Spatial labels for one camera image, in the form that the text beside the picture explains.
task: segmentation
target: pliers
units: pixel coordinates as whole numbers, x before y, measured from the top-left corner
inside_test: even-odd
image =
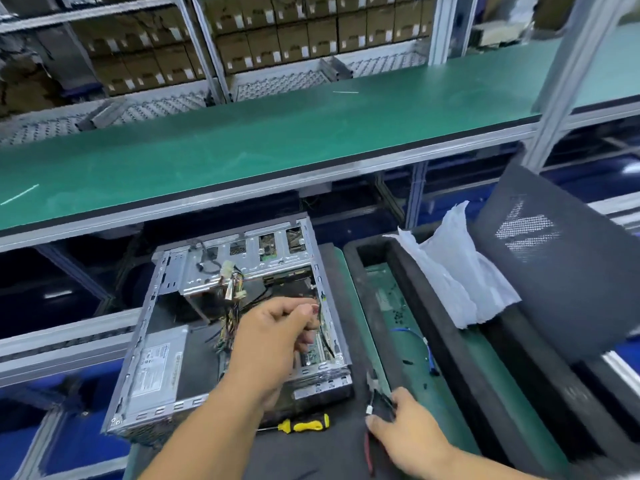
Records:
[[[382,419],[394,420],[396,418],[396,406],[388,395],[380,389],[380,380],[376,371],[367,371],[367,386],[369,387],[369,403],[365,416],[370,416],[374,412]],[[374,476],[373,462],[371,460],[370,432],[368,429],[364,432],[364,456],[367,460],[369,475]]]

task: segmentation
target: power supply unit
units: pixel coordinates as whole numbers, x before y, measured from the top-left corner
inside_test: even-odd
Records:
[[[306,214],[164,246],[103,432],[160,447],[227,370],[241,316],[273,296],[313,297],[320,329],[273,411],[273,424],[353,393],[349,350]]]

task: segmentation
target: blue cable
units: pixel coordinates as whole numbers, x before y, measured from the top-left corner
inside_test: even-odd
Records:
[[[433,354],[431,353],[431,347],[429,347],[429,343],[427,342],[427,339],[422,337],[418,332],[413,331],[413,330],[411,330],[410,328],[407,328],[407,327],[392,328],[391,331],[407,331],[409,333],[414,334],[421,341],[423,341],[424,344],[427,346],[427,354],[428,354],[428,361],[429,361],[429,373],[432,376],[439,376],[440,375],[440,373],[436,369],[436,362],[433,359]]]

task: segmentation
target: black foam padding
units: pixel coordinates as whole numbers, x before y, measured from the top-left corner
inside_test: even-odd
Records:
[[[548,476],[415,260],[396,241],[387,247],[389,267],[482,454],[520,471]]]
[[[634,443],[640,443],[640,399],[635,391],[602,358],[573,366],[620,428]]]
[[[351,311],[333,245],[320,246],[320,254],[351,354],[355,395],[324,410],[331,421],[331,427],[325,431],[290,435],[280,431],[258,433],[244,473],[245,480],[370,479],[364,456],[364,417],[369,391],[365,375],[371,363]],[[384,449],[373,440],[371,457],[377,479],[404,478]]]
[[[482,329],[572,463],[605,456],[617,474],[640,468],[638,448],[516,305]]]
[[[375,236],[348,242],[343,248],[344,258],[349,266],[349,273],[356,287],[389,387],[392,390],[397,387],[405,387],[414,394],[415,391],[411,390],[410,382],[404,375],[402,361],[385,325],[376,293],[367,280],[365,270],[365,266],[384,261],[384,249],[388,241],[388,238]]]

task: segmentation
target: black work mat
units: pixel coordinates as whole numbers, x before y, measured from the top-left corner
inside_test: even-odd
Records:
[[[324,410],[331,420],[331,427],[326,431],[290,435],[281,431],[258,433],[243,476],[245,480],[370,478],[364,457],[364,416],[368,399],[365,375],[371,364],[351,310],[333,245],[320,246],[320,254],[351,354],[355,396]],[[384,449],[373,440],[371,458],[377,479],[404,478]]]

